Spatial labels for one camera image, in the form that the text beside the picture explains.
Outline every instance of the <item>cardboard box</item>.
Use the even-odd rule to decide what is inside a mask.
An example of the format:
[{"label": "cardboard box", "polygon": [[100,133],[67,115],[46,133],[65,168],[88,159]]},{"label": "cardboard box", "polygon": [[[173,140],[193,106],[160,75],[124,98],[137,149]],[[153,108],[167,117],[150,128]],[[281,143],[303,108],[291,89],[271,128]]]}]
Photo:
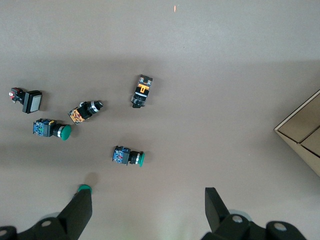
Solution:
[{"label": "cardboard box", "polygon": [[320,176],[320,90],[274,130]]}]

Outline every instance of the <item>green button cap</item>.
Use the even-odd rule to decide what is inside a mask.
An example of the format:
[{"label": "green button cap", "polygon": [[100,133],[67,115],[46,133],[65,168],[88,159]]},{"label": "green button cap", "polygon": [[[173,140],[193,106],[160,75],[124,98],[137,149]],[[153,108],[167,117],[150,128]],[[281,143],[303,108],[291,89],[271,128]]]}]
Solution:
[{"label": "green button cap", "polygon": [[86,184],[80,185],[79,188],[78,188],[78,192],[80,192],[81,190],[85,190],[85,189],[89,189],[91,194],[92,194],[92,188],[89,185],[86,185]]},{"label": "green button cap", "polygon": [[62,130],[61,130],[61,139],[63,141],[67,140],[71,134],[71,127],[70,125],[66,125]]},{"label": "green button cap", "polygon": [[140,154],[138,164],[140,164],[140,167],[142,167],[142,164],[144,164],[145,159],[145,153]]}]

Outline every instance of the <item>gray table surface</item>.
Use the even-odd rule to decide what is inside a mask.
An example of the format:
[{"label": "gray table surface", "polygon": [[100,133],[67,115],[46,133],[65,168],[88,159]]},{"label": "gray table surface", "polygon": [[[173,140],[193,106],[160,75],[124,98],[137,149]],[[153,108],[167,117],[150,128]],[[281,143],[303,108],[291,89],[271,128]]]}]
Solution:
[{"label": "gray table surface", "polygon": [[[197,240],[216,187],[258,225],[319,239],[320,178],[273,132],[320,88],[319,22],[319,1],[0,1],[0,226],[26,230],[87,183],[81,240]],[[154,82],[133,109],[140,74]],[[12,87],[43,91],[41,111]],[[32,134],[96,99],[66,142]],[[112,162],[116,145],[144,166]]]}]

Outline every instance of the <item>metal ring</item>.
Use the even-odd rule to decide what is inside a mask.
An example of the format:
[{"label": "metal ring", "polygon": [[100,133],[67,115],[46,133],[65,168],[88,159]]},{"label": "metal ring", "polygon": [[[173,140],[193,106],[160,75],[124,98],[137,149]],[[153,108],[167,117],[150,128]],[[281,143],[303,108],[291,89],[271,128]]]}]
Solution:
[{"label": "metal ring", "polygon": [[148,97],[147,95],[142,94],[142,93],[140,93],[140,92],[138,92],[138,91],[136,91],[136,92],[135,92],[135,94],[140,95],[140,96],[145,97],[145,98],[147,98],[147,97]]},{"label": "metal ring", "polygon": [[91,107],[96,113],[100,111],[100,110],[98,110],[98,108],[96,108],[94,101],[91,102]]},{"label": "metal ring", "polygon": [[140,157],[140,153],[138,153],[137,156],[136,156],[135,164],[138,164],[138,162],[139,162],[139,157]]},{"label": "metal ring", "polygon": [[62,131],[62,129],[64,129],[64,127],[65,126],[59,127],[59,130],[58,130],[58,133],[57,133],[58,138],[61,138],[61,131]]}]

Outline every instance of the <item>electrical component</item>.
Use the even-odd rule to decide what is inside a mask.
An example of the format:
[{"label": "electrical component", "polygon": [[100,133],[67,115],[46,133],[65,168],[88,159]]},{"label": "electrical component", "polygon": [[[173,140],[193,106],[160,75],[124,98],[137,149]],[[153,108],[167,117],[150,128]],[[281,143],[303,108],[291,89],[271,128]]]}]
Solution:
[{"label": "electrical component", "polygon": [[142,167],[145,159],[143,151],[131,151],[130,148],[124,146],[116,146],[113,152],[112,161],[118,164],[139,164]]},{"label": "electrical component", "polygon": [[53,135],[65,141],[71,134],[71,127],[70,125],[57,123],[56,120],[40,118],[33,123],[33,134],[40,137],[51,137]]},{"label": "electrical component", "polygon": [[306,240],[290,223],[270,221],[263,228],[241,214],[231,214],[214,187],[205,188],[204,205],[212,232],[201,240]]},{"label": "electrical component", "polygon": [[40,108],[42,92],[38,90],[25,92],[22,88],[13,87],[11,88],[11,92],[9,92],[9,96],[13,103],[18,101],[23,105],[22,112],[24,113],[30,114],[38,111]]},{"label": "electrical component", "polygon": [[72,109],[68,115],[75,124],[80,124],[86,119],[90,118],[93,114],[96,114],[104,105],[101,101],[83,101],[79,107]]},{"label": "electrical component", "polygon": [[153,79],[148,76],[140,75],[138,85],[135,88],[135,93],[131,98],[134,109],[139,109],[146,105],[146,100],[149,94]]}]

